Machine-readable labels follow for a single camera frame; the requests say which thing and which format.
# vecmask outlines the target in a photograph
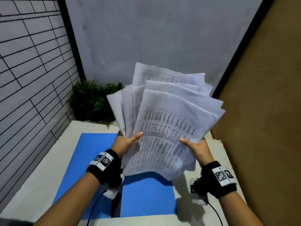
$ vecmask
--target person's right arm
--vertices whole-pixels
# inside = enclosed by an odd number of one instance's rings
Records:
[[[199,143],[192,143],[180,138],[180,142],[190,148],[201,167],[214,161],[205,139]],[[230,226],[263,226],[236,191],[219,198],[219,202]]]

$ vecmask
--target black wristband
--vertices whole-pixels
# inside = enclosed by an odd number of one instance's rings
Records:
[[[204,186],[203,189],[206,192],[209,192],[216,198],[223,197],[233,191],[236,191],[236,184],[231,183],[225,186],[221,186],[220,182],[218,181],[216,175],[213,173],[212,169],[220,167],[220,163],[217,161],[211,162],[204,166],[201,171],[201,175],[203,177]]]
[[[110,188],[116,188],[122,183],[121,159],[112,149],[108,149],[106,152],[114,158],[108,166],[102,171],[95,165],[89,165],[86,172],[93,174],[101,185],[109,183]]]

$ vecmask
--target person's left arm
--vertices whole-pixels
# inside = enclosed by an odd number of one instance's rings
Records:
[[[130,145],[141,136],[142,133],[137,133],[126,139],[119,132],[111,149],[122,158]],[[85,173],[37,220],[34,226],[76,226],[99,186],[100,182],[93,174]]]

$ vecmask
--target black wrist strap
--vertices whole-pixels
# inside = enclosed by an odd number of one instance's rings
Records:
[[[108,183],[110,188],[116,188],[121,185],[122,179],[120,177],[121,171],[121,159],[118,154],[112,149],[106,150],[106,153],[113,157],[113,160],[102,171],[96,165],[89,165],[87,172],[93,174],[101,185]]]
[[[228,170],[219,170],[220,166],[219,162],[214,161],[202,168],[202,177],[194,184],[196,192],[201,196],[209,192],[216,198],[220,198],[237,190],[236,184],[230,181],[234,179],[234,177]]]

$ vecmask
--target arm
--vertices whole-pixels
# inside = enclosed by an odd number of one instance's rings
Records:
[[[121,158],[130,145],[141,138],[142,133],[137,133],[131,138],[124,138],[118,133],[111,149]],[[98,179],[87,172],[78,180],[46,213],[39,218],[34,226],[76,226],[85,209],[91,202],[99,188]]]
[[[199,143],[192,143],[180,138],[180,142],[190,148],[201,167],[214,161],[205,139]],[[219,202],[230,226],[263,226],[236,191],[219,198]]]

